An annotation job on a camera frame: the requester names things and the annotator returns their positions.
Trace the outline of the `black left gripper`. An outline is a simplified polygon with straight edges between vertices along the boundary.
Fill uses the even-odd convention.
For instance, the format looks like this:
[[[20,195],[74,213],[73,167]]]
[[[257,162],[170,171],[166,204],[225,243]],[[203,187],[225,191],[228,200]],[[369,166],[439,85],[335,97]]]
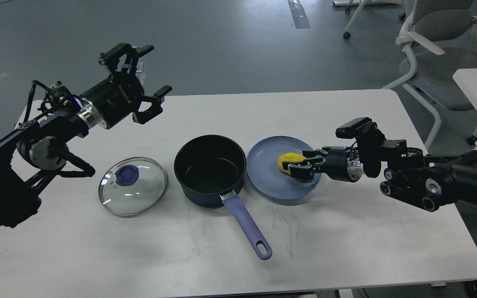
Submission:
[[[163,113],[161,104],[172,87],[165,85],[152,96],[144,96],[144,89],[137,73],[140,57],[154,50],[153,45],[133,47],[128,43],[119,43],[106,53],[100,53],[99,64],[108,70],[108,77],[79,96],[82,104],[92,104],[100,113],[101,127],[109,130],[127,115],[144,125]],[[141,102],[151,105],[144,111],[138,111]]]

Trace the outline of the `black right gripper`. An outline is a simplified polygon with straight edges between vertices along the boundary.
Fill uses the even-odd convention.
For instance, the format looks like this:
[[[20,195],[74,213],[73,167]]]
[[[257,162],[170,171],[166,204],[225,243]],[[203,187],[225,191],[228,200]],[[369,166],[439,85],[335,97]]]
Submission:
[[[359,151],[352,147],[322,147],[314,151],[302,151],[304,161],[324,163],[321,168],[333,180],[355,183],[361,178]],[[282,162],[282,172],[301,183],[317,182],[321,178],[312,165],[297,162]]]

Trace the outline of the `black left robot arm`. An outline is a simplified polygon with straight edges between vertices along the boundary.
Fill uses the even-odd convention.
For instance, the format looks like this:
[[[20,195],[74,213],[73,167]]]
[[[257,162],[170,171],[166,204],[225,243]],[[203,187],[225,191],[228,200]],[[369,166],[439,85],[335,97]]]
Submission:
[[[0,139],[0,226],[15,228],[38,213],[40,194],[55,177],[94,176],[95,168],[70,152],[70,140],[95,126],[109,130],[129,115],[143,125],[163,112],[172,87],[147,96],[136,74],[140,58],[153,50],[119,43],[101,53],[108,77],[79,96],[60,82],[32,81],[22,123]]]

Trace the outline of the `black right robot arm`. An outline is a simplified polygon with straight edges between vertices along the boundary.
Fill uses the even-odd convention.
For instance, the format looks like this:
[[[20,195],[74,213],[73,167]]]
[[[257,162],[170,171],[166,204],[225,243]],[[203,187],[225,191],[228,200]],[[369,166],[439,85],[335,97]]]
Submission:
[[[404,139],[386,139],[369,117],[356,118],[338,127],[337,138],[354,139],[350,147],[322,147],[301,154],[280,156],[280,171],[306,182],[316,174],[355,183],[362,175],[385,181],[383,195],[425,211],[457,201],[477,206],[477,151],[456,156],[424,154],[408,147]]]

